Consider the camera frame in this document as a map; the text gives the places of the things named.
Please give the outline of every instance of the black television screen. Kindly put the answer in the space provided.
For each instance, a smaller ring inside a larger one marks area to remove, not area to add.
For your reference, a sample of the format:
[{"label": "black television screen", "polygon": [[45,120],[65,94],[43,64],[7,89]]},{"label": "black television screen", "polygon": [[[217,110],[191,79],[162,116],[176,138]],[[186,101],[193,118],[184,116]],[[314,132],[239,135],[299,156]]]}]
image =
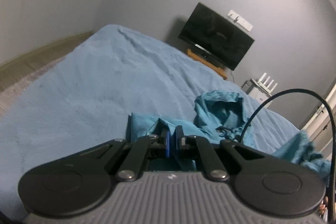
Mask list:
[{"label": "black television screen", "polygon": [[198,3],[179,38],[234,70],[254,39],[215,11]]}]

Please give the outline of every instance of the blue bed sheet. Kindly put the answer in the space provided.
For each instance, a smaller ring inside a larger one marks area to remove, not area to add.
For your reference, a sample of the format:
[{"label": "blue bed sheet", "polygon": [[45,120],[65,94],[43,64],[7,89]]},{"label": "blue bed sheet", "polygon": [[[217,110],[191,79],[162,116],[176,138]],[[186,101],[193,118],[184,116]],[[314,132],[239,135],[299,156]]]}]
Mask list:
[{"label": "blue bed sheet", "polygon": [[[0,120],[0,210],[22,219],[17,183],[29,169],[124,138],[128,116],[193,121],[204,92],[238,92],[247,116],[258,103],[213,70],[177,49],[118,25],[108,25],[33,82]],[[252,122],[256,148],[273,153],[297,132],[261,110]]]}]

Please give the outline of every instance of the teal fabric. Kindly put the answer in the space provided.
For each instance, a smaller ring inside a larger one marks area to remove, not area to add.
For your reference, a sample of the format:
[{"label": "teal fabric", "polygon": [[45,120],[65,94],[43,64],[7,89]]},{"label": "teal fabric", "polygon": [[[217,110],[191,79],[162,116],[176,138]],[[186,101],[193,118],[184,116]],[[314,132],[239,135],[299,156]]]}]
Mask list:
[{"label": "teal fabric", "polygon": [[[196,117],[194,123],[169,118],[160,118],[150,115],[139,115],[132,113],[131,117],[131,142],[138,137],[149,134],[160,134],[162,128],[169,130],[172,136],[175,127],[181,125],[184,134],[202,136],[210,143],[218,144],[223,139],[235,140],[240,136],[246,125],[248,117],[244,112],[243,98],[235,92],[223,92],[214,90],[203,93],[195,100]],[[231,130],[218,132],[218,127],[225,127]],[[251,127],[246,131],[244,145],[256,148]],[[305,131],[300,131],[273,156],[287,160],[294,164],[300,164],[316,171],[327,184],[330,173],[330,162],[324,160],[322,154],[315,152],[313,142],[309,141]],[[181,170],[195,170],[194,162],[176,158]],[[162,160],[154,161],[151,170],[176,170],[176,162],[170,160],[165,166]]]}]

